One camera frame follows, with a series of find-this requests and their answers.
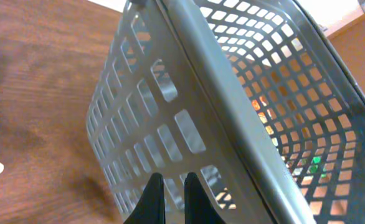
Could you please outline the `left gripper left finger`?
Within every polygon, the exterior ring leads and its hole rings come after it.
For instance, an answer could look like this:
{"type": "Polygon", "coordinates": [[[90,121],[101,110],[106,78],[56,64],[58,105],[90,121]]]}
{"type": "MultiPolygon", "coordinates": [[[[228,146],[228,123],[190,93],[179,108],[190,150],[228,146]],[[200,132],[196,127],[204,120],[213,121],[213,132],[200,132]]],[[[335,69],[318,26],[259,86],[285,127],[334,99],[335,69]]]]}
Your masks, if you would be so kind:
{"type": "Polygon", "coordinates": [[[164,182],[160,173],[149,178],[146,187],[124,224],[165,224],[164,182]]]}

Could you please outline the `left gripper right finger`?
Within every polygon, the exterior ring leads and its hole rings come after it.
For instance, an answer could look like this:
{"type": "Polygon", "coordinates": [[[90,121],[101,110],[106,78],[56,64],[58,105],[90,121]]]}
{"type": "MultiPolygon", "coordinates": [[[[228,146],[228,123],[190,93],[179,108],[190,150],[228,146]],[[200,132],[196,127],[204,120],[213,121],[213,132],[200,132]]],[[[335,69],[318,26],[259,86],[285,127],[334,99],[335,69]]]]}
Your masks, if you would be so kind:
{"type": "Polygon", "coordinates": [[[193,172],[184,181],[184,203],[185,224],[225,224],[193,172]]]}

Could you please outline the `grey plastic shopping basket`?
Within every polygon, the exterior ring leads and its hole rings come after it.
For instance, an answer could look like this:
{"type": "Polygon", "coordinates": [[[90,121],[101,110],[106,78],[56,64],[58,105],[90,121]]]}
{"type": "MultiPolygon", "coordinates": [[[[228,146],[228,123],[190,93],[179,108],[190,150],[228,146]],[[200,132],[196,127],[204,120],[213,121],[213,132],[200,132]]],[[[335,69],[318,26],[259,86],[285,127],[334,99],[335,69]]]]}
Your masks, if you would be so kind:
{"type": "Polygon", "coordinates": [[[86,129],[122,220],[193,172],[226,223],[365,223],[365,95],[297,1],[127,1],[86,129]]]}

